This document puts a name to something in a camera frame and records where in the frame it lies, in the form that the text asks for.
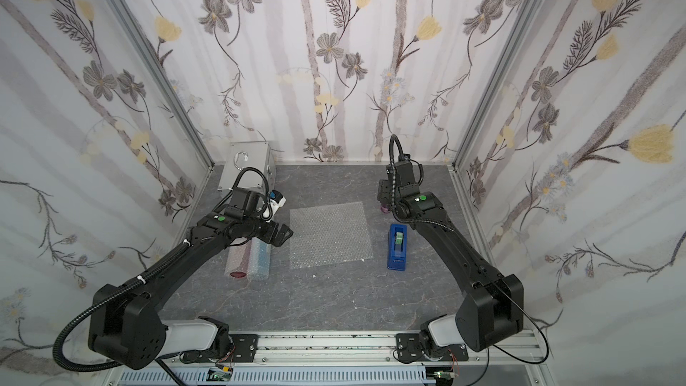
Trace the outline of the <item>bubble wrap sheet stack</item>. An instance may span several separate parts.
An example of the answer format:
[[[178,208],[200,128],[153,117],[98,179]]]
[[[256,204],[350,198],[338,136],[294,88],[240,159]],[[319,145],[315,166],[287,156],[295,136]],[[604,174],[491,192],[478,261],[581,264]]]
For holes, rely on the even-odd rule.
[[[289,266],[292,270],[331,266],[373,257],[361,202],[303,207],[290,211]]]

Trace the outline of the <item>blue tape dispenser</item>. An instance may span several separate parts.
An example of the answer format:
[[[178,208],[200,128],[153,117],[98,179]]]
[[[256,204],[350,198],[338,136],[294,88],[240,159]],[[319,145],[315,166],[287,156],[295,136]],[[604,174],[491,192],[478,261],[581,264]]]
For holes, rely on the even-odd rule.
[[[407,268],[407,227],[403,224],[389,227],[387,268],[400,272]]]

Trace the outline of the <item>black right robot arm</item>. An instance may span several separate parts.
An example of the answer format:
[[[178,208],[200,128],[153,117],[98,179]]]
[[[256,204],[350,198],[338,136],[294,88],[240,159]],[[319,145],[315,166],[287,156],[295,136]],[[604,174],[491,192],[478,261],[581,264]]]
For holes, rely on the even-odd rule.
[[[421,191],[412,161],[387,166],[377,198],[398,223],[431,245],[463,295],[457,312],[423,324],[425,352],[459,345],[482,351],[523,330],[522,282],[492,266],[457,230],[443,203],[432,192]]]

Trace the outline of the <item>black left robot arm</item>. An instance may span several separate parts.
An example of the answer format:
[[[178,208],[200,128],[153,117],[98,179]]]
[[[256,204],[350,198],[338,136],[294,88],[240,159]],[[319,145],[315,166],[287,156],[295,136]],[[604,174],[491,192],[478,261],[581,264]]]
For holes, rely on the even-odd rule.
[[[54,361],[67,371],[88,373],[117,366],[139,370],[161,357],[183,353],[207,360],[229,355],[234,344],[226,323],[209,317],[164,321],[159,313],[186,280],[224,250],[252,239],[282,246],[293,232],[273,216],[285,202],[275,189],[268,193],[234,189],[153,266],[118,287],[103,286],[91,307],[57,335]],[[64,354],[68,336],[84,321],[89,322],[88,347],[106,357],[105,363],[86,365]]]

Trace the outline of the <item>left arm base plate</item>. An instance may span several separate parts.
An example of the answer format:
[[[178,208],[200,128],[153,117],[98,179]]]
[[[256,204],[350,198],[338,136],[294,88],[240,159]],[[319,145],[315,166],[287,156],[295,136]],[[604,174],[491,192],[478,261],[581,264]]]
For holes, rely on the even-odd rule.
[[[180,355],[180,362],[195,363],[252,363],[257,352],[257,334],[219,333],[207,350],[190,350]]]

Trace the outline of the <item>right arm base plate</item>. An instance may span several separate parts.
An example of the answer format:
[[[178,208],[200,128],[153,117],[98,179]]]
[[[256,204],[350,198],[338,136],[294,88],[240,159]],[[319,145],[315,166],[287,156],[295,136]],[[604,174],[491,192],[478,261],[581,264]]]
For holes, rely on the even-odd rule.
[[[423,332],[402,332],[395,335],[393,356],[403,364],[419,362],[466,362],[469,359],[466,345],[437,347]]]

